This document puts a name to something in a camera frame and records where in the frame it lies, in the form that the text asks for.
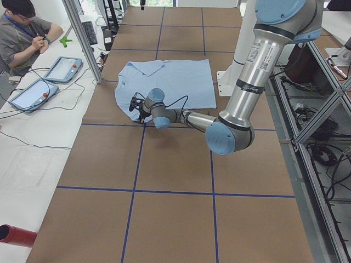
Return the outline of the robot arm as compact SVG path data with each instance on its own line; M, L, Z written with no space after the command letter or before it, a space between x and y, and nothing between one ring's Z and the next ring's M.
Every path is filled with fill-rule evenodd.
M292 43L305 43L321 34L322 1L257 1L253 14L254 40L232 95L217 117L182 108L167 109L164 92L152 89L145 99L133 96L129 110L139 111L138 122L151 116L157 129L183 123L205 133L208 148L217 155L230 155L254 141L250 116L281 55Z

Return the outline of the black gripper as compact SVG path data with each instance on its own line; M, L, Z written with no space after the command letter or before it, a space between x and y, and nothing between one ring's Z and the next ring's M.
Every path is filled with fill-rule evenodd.
M138 123L143 124L145 123L145 119L148 117L148 112L144 110L144 101L141 100L138 103L138 110L139 110L139 117L138 117Z

